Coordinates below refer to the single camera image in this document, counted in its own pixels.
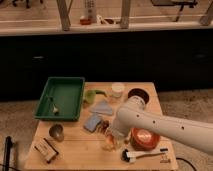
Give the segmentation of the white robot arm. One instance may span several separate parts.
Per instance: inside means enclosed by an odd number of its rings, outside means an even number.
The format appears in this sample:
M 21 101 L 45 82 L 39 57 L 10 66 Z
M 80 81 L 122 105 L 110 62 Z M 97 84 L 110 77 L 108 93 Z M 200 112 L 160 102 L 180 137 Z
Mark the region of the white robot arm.
M 145 129 L 213 155 L 213 124 L 152 114 L 145 107 L 139 96 L 127 99 L 109 126 L 112 135 L 119 140 L 126 138 L 132 128 Z

